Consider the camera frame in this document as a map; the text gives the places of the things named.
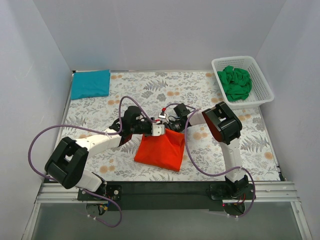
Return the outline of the orange t shirt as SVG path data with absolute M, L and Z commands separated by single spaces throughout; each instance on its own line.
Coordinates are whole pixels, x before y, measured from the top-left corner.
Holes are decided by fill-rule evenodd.
M 185 149 L 185 135 L 166 129 L 160 136 L 142 136 L 134 157 L 137 163 L 179 172 Z

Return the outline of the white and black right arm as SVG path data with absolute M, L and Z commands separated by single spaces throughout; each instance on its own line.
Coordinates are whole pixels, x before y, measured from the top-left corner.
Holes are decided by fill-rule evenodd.
M 209 185 L 209 194 L 213 200 L 252 200 L 254 186 L 249 183 L 248 175 L 242 169 L 240 154 L 240 136 L 242 123 L 225 102 L 211 108 L 192 113 L 185 104 L 174 108 L 177 119 L 167 119 L 165 127 L 182 132 L 189 127 L 207 124 L 213 138 L 219 143 L 225 165 L 225 180 Z

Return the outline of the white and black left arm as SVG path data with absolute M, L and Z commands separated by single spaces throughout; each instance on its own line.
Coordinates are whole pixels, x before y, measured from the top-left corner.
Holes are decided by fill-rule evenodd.
M 85 138 L 64 137 L 54 149 L 44 169 L 65 189 L 78 187 L 97 195 L 106 195 L 106 181 L 85 169 L 87 160 L 105 150 L 117 148 L 133 134 L 152 133 L 152 122 L 142 116 L 137 106 L 129 106 L 102 134 Z

